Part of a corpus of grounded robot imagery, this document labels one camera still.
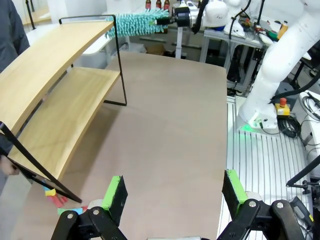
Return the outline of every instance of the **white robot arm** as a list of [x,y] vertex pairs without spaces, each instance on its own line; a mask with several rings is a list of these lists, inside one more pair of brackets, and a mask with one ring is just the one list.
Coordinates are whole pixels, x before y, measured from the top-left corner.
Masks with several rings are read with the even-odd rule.
[[301,0],[302,16],[289,27],[282,38],[267,50],[253,88],[239,109],[239,116],[252,128],[277,127],[277,113],[271,98],[279,84],[292,71],[300,58],[320,40],[320,1]]

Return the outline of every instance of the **aluminum platform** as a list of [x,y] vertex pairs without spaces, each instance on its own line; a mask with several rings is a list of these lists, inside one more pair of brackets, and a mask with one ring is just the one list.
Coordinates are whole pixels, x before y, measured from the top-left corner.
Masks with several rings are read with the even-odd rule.
[[[266,204],[298,196],[312,214],[311,194],[302,195],[301,188],[286,187],[287,181],[306,166],[301,141],[282,133],[268,135],[237,130],[236,119],[236,99],[227,97],[226,168],[236,170],[244,190],[259,193]],[[223,198],[218,236],[230,221],[229,209]],[[252,231],[248,239],[266,238],[262,232]]]

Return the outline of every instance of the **teal fringe object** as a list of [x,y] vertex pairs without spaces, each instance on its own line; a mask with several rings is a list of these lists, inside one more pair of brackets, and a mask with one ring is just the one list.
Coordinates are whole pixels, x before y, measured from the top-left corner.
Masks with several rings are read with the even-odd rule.
[[[116,29],[118,37],[140,36],[153,33],[164,32],[168,25],[156,25],[155,20],[168,18],[169,11],[162,9],[146,9],[142,13],[127,13],[115,15]],[[106,21],[113,21],[109,16]],[[112,27],[105,36],[115,37],[115,27]]]

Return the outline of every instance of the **cardboard box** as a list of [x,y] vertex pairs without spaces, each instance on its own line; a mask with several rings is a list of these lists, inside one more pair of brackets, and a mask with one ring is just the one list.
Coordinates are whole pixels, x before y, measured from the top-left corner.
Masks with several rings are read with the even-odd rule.
[[162,43],[144,47],[147,54],[164,55],[166,51],[165,46]]

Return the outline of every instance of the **beige tabletop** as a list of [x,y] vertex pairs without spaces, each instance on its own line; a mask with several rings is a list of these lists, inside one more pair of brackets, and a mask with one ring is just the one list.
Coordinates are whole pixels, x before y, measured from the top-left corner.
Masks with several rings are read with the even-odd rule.
[[[118,70],[114,59],[113,70]],[[128,198],[120,229],[130,240],[216,239],[226,166],[225,69],[140,53],[121,53],[128,106],[104,104],[62,179],[85,206],[123,175]],[[123,101],[121,81],[108,100]],[[34,183],[14,240],[48,240],[57,208]]]

